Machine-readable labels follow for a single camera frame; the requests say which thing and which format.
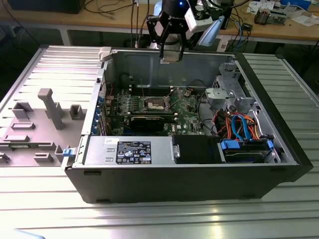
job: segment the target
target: blue cable on desk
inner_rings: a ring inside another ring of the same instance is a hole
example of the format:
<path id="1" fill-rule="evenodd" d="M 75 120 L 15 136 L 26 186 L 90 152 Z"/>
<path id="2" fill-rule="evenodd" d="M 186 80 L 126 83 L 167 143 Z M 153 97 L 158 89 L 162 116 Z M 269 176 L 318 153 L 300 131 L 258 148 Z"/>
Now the blue cable on desk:
<path id="1" fill-rule="evenodd" d="M 250 135 L 250 133 L 249 133 L 249 131 L 248 131 L 247 122 L 246 122 L 246 120 L 244 119 L 244 117 L 239 116 L 239 115 L 235 115 L 235 116 L 233 117 L 233 119 L 231 120 L 231 129 L 232 129 L 234 135 L 236 135 L 236 136 L 239 138 L 240 141 L 244 141 L 243 138 L 242 138 L 242 137 L 237 133 L 237 131 L 236 131 L 235 122 L 236 122 L 236 118 L 237 118 L 237 117 L 239 117 L 239 118 L 241 119 L 241 121 L 243 122 L 243 128 L 244 128 L 245 136 L 246 136 L 246 138 L 247 138 L 248 140 L 250 140 L 250 139 L 251 139 L 251 135 Z"/>

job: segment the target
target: power cable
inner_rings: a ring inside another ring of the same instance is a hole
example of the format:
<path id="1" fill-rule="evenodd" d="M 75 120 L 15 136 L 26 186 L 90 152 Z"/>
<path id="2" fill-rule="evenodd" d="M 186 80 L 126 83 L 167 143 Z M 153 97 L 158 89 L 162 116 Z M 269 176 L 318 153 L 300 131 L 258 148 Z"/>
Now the power cable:
<path id="1" fill-rule="evenodd" d="M 132 48 L 132 45 L 133 45 L 133 13 L 134 13 L 134 2 L 135 2 L 135 0 L 133 0 L 132 8 L 131 8 L 131 48 Z"/>
<path id="2" fill-rule="evenodd" d="M 145 24 L 145 22 L 146 22 L 146 20 L 147 20 L 147 18 L 149 16 L 149 14 L 150 14 L 150 0 L 148 0 L 148 11 L 146 13 L 146 16 L 145 16 L 145 18 L 144 18 L 144 20 L 142 22 L 141 28 L 140 28 L 139 39 L 138 39 L 138 47 L 140 45 L 140 38 L 141 38 L 142 33 L 143 33 L 143 27 L 144 27 L 144 24 Z"/>
<path id="3" fill-rule="evenodd" d="M 136 39 L 135 39 L 135 48 L 138 48 L 138 38 L 139 38 L 139 7 L 140 7 L 140 3 L 139 0 L 137 0 L 137 13 L 136 13 Z"/>
<path id="4" fill-rule="evenodd" d="M 123 9 L 123 8 L 125 8 L 125 7 L 129 7 L 129 6 L 132 6 L 132 5 L 135 4 L 135 3 L 134 3 L 134 4 L 130 4 L 130 5 L 125 5 L 125 6 L 122 6 L 122 7 L 113 9 L 113 10 L 109 10 L 109 11 L 92 11 L 92 10 L 90 10 L 90 9 L 87 8 L 87 5 L 88 5 L 89 3 L 91 3 L 91 2 L 93 2 L 93 1 L 95 1 L 95 0 L 89 0 L 86 4 L 84 4 L 84 9 L 87 10 L 87 11 L 89 11 L 89 12 L 92 12 L 92 13 L 109 13 L 109 12 L 117 11 L 117 10 Z"/>

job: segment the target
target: warning label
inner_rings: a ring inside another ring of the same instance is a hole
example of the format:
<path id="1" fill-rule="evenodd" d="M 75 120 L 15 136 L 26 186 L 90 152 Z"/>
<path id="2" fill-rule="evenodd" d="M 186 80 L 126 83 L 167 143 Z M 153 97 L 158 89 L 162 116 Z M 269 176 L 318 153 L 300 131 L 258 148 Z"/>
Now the warning label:
<path id="1" fill-rule="evenodd" d="M 118 142 L 117 164 L 151 164 L 151 142 Z"/>

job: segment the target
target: metal bracket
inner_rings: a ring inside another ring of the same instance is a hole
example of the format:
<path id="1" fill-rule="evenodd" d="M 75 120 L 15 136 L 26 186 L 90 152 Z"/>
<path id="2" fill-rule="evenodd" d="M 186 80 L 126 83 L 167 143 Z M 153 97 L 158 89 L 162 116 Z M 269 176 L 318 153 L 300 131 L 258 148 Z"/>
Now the metal bracket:
<path id="1" fill-rule="evenodd" d="M 179 145 L 174 145 L 173 146 L 173 154 L 174 158 L 179 158 L 180 157 L 180 151 L 179 151 Z"/>

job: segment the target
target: blue latch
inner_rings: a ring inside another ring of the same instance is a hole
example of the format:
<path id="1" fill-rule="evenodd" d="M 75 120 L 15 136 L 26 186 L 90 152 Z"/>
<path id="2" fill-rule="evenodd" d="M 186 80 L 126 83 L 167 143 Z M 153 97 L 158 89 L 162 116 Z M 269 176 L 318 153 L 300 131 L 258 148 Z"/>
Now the blue latch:
<path id="1" fill-rule="evenodd" d="M 268 141 L 267 141 L 267 145 L 269 146 L 270 149 L 273 149 L 273 148 L 274 148 L 274 144 L 272 143 L 271 140 L 268 140 Z"/>
<path id="2" fill-rule="evenodd" d="M 91 132 L 93 133 L 93 134 L 96 134 L 98 131 L 97 131 L 97 127 L 94 127 L 94 126 L 92 126 L 91 127 Z"/>
<path id="3" fill-rule="evenodd" d="M 75 157 L 75 154 L 76 148 L 66 148 L 62 152 L 63 157 Z"/>
<path id="4" fill-rule="evenodd" d="M 235 140 L 224 140 L 221 143 L 221 148 L 224 149 L 240 149 L 240 144 Z"/>
<path id="5" fill-rule="evenodd" d="M 102 96 L 98 96 L 98 104 L 103 102 L 104 102 L 104 98 Z"/>

